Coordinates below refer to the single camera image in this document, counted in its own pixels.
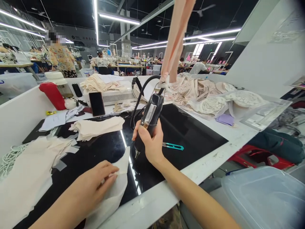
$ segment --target floral shirt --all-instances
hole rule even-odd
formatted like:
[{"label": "floral shirt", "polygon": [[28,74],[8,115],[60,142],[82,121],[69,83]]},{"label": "floral shirt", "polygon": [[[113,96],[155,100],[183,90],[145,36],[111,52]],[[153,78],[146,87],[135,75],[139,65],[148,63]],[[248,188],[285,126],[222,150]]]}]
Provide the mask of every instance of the floral shirt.
[{"label": "floral shirt", "polygon": [[60,70],[64,70],[64,71],[76,70],[74,66],[75,59],[67,47],[54,46],[52,48],[49,48],[48,56],[50,62],[54,66],[57,66]]}]

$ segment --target black smartphone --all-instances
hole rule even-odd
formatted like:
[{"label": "black smartphone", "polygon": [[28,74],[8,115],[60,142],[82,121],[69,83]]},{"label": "black smartphone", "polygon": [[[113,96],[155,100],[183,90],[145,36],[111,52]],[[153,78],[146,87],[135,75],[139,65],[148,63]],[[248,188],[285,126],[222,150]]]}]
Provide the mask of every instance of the black smartphone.
[{"label": "black smartphone", "polygon": [[100,116],[105,114],[105,107],[101,92],[89,93],[89,99],[91,103],[92,115]]}]

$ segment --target yellow object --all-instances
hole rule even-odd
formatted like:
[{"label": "yellow object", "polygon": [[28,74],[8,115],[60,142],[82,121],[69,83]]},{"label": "yellow object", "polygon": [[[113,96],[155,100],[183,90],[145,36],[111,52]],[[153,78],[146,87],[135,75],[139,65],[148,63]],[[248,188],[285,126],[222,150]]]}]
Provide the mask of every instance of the yellow object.
[{"label": "yellow object", "polygon": [[46,111],[45,112],[45,114],[47,115],[47,116],[49,116],[49,115],[54,115],[54,114],[56,114],[57,113],[57,111]]}]

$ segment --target white t-shirt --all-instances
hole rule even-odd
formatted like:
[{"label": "white t-shirt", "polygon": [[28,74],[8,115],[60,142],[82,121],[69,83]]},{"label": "white t-shirt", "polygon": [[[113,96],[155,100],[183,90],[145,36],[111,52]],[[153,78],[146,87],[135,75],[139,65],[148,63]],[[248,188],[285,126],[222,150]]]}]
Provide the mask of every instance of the white t-shirt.
[{"label": "white t-shirt", "polygon": [[110,64],[110,61],[106,57],[96,57],[95,64],[98,67],[108,67],[108,65]]},{"label": "white t-shirt", "polygon": [[197,62],[196,64],[194,64],[193,68],[191,69],[190,74],[191,75],[196,75],[200,71],[204,71],[204,70],[207,70],[205,64],[202,63],[202,62]]}]

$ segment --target red chair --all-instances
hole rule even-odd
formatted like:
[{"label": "red chair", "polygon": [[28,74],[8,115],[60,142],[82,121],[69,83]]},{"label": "red chair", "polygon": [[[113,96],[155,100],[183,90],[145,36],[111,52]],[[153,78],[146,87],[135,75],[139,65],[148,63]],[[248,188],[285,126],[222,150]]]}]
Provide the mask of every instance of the red chair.
[{"label": "red chair", "polygon": [[278,161],[275,162],[270,157],[274,155],[265,149],[260,149],[252,145],[244,145],[238,152],[236,152],[228,161],[235,161],[245,167],[257,168],[257,164],[264,162],[265,165],[275,167],[277,169],[286,169],[294,164],[274,155]]}]

